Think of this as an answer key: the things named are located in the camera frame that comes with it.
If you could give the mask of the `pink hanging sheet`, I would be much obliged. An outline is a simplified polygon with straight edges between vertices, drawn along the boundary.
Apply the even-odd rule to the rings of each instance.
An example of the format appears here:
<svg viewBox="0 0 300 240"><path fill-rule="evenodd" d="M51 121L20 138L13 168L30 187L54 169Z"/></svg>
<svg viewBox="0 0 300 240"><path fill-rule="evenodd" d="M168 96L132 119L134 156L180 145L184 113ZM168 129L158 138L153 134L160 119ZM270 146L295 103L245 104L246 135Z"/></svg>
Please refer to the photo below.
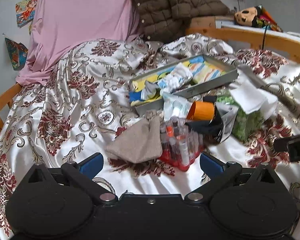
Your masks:
<svg viewBox="0 0 300 240"><path fill-rule="evenodd" d="M26 63L16 82L44 84L55 64L86 41L131 41L140 33L132 0L38 0Z"/></svg>

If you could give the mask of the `metal tray with frog picture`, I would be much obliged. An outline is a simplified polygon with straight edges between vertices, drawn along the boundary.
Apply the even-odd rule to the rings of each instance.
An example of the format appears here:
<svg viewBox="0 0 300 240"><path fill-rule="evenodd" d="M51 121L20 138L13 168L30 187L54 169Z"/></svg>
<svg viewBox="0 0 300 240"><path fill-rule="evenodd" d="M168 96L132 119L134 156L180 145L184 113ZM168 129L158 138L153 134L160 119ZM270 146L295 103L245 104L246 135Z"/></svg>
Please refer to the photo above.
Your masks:
<svg viewBox="0 0 300 240"><path fill-rule="evenodd" d="M227 85L238 77L236 67L208 55L178 60L129 81L130 105L139 115L162 109L167 94L191 98Z"/></svg>

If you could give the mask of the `cartoon girl poster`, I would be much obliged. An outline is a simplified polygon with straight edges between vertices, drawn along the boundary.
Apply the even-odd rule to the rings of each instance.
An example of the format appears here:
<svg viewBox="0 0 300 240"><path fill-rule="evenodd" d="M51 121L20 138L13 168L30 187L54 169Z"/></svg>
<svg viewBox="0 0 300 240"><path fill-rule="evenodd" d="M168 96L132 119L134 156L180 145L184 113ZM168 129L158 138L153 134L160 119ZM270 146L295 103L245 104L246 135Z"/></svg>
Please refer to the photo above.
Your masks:
<svg viewBox="0 0 300 240"><path fill-rule="evenodd" d="M21 28L34 19L38 0L22 0L15 4L17 26Z"/></svg>

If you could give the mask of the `orange silicone cup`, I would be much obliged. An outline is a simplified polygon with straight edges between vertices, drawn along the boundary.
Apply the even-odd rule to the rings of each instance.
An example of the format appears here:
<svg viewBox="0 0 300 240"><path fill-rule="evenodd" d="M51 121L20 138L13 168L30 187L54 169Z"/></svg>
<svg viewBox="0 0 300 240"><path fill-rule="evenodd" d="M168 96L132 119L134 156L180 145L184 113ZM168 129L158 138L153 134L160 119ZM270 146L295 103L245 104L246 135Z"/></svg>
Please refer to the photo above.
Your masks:
<svg viewBox="0 0 300 240"><path fill-rule="evenodd" d="M211 121L215 116L215 105L211 102L195 101L186 116L192 121Z"/></svg>

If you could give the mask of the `white cloth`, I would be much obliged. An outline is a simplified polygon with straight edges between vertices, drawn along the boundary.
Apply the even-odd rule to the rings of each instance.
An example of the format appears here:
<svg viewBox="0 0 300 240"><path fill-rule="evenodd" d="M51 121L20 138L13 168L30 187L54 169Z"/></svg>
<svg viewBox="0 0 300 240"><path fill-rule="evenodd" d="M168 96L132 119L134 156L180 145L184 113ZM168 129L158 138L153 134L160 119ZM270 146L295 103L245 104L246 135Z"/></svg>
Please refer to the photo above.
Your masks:
<svg viewBox="0 0 300 240"><path fill-rule="evenodd" d="M245 114L260 111L263 119L267 120L277 108L278 97L262 88L257 88L241 70L238 71L235 82L229 85L229 90Z"/></svg>

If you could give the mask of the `wooden bed frame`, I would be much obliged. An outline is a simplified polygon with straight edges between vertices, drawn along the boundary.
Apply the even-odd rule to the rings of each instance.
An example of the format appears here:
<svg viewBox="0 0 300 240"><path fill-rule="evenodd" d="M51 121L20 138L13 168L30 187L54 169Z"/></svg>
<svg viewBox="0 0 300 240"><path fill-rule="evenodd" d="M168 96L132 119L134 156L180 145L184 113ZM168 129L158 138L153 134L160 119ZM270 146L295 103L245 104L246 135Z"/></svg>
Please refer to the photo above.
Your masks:
<svg viewBox="0 0 300 240"><path fill-rule="evenodd" d="M200 33L204 36L221 39L224 41L233 40L250 44L253 49L269 47L272 49L288 53L290 60L300 63L300 38L287 33L277 31L266 31L264 29L248 27L232 27L225 25L220 29L216 28L189 28L186 29L187 35ZM7 91L0 95L0 111L7 105L11 107L14 103L13 98L22 89L18 83L14 84ZM0 132L2 131L3 121L0 117Z"/></svg>

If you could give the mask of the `plush doll head toy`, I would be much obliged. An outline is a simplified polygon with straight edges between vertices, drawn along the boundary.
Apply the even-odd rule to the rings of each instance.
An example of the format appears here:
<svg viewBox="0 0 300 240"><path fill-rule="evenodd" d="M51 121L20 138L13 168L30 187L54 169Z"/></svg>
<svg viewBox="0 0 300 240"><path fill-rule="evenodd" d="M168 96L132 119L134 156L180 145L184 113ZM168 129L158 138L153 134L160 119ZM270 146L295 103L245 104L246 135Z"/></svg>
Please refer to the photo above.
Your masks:
<svg viewBox="0 0 300 240"><path fill-rule="evenodd" d="M235 13L235 22L241 26L253 27L253 28L265 28L272 31L283 32L283 30L274 21L269 12L258 5L255 7L249 7L242 11Z"/></svg>

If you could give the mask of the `white fluffy sock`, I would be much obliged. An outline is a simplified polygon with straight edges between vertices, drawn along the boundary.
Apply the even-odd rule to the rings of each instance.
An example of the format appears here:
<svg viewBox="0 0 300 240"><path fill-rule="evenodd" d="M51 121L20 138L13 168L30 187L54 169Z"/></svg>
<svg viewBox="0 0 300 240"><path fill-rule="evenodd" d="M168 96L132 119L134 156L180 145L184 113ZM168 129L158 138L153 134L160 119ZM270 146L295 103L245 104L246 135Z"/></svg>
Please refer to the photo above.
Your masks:
<svg viewBox="0 0 300 240"><path fill-rule="evenodd" d="M165 77L157 82L145 81L144 88L141 90L140 99L146 101L153 99L157 93L160 96L164 92L171 94L171 92L179 89L184 84L189 83L193 75L188 67L182 63L178 63L174 69Z"/></svg>

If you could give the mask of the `red rack of vials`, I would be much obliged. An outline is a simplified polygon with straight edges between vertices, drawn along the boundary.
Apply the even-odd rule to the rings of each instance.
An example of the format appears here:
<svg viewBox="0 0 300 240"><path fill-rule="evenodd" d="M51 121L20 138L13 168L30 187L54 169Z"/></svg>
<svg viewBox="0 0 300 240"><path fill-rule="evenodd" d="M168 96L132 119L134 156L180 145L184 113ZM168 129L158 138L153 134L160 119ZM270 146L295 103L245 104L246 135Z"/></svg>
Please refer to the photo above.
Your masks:
<svg viewBox="0 0 300 240"><path fill-rule="evenodd" d="M171 117L160 125L160 160L186 172L205 149L203 135L190 128L186 119Z"/></svg>

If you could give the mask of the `grey linen drawstring pouch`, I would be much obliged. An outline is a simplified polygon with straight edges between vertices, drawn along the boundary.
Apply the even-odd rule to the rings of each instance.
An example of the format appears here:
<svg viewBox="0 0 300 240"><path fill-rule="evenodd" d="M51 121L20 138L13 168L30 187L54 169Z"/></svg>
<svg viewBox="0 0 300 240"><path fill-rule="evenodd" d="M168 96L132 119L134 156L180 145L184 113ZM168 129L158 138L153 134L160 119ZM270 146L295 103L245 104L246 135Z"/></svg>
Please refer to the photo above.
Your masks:
<svg viewBox="0 0 300 240"><path fill-rule="evenodd" d="M160 125L163 117L163 111L146 111L143 119L106 146L106 152L133 164L158 159L162 155Z"/></svg>

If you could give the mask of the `light blue tissue packet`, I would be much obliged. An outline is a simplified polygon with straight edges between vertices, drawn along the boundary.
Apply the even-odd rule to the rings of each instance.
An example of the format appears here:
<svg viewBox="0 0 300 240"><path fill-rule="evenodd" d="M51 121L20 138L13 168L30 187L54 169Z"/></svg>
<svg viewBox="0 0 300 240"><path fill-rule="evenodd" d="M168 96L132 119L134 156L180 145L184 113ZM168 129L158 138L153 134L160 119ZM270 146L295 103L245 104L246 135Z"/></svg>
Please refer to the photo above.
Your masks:
<svg viewBox="0 0 300 240"><path fill-rule="evenodd" d="M164 120L168 121L171 117L186 118L192 103L181 96L163 93L164 100Z"/></svg>

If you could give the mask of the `black fabric pouch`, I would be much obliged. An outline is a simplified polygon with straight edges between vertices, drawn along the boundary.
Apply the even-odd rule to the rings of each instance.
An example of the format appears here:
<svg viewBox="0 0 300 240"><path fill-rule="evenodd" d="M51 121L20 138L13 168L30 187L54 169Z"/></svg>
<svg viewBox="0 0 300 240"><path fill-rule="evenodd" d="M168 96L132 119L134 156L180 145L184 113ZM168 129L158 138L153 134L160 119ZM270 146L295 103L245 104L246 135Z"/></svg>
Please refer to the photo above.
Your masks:
<svg viewBox="0 0 300 240"><path fill-rule="evenodd" d="M186 125L204 137L208 137L211 140L220 141L223 132L223 122L221 115L216 107L217 97L216 96L204 96L204 102L211 102L215 105L215 116L211 121L192 121L186 119Z"/></svg>

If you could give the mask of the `colourful kite poster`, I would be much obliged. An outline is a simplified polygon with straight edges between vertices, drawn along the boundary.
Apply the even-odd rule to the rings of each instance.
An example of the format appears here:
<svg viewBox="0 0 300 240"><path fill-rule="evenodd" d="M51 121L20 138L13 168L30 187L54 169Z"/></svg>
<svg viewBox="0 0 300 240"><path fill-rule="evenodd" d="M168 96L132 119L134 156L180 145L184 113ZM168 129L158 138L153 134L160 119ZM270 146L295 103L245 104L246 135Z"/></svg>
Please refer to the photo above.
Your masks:
<svg viewBox="0 0 300 240"><path fill-rule="evenodd" d="M22 69L27 59L27 47L24 44L17 43L6 36L4 37L4 40L13 70Z"/></svg>

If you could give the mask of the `striped colourful towel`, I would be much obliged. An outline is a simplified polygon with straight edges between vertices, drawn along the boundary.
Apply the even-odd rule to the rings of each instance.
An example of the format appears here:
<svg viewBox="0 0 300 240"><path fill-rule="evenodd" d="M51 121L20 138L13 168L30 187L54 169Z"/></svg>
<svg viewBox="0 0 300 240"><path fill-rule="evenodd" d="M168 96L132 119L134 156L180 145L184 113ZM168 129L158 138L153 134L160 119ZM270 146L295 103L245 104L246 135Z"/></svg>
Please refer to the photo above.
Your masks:
<svg viewBox="0 0 300 240"><path fill-rule="evenodd" d="M208 63L202 56L190 59L188 68L193 75L192 81L195 84L204 83L226 74L225 70Z"/></svg>

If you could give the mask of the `bag of green beads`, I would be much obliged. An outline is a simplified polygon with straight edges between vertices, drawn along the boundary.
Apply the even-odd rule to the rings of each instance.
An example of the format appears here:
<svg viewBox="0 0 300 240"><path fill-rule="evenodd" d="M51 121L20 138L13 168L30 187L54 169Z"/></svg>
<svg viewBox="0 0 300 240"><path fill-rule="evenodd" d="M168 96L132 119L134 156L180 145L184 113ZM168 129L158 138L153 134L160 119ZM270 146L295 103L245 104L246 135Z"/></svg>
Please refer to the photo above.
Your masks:
<svg viewBox="0 0 300 240"><path fill-rule="evenodd" d="M246 114L241 106L234 100L228 89L221 89L217 92L217 101L226 105L238 107L232 135L239 141L245 143L253 132L261 128L264 118L260 110Z"/></svg>

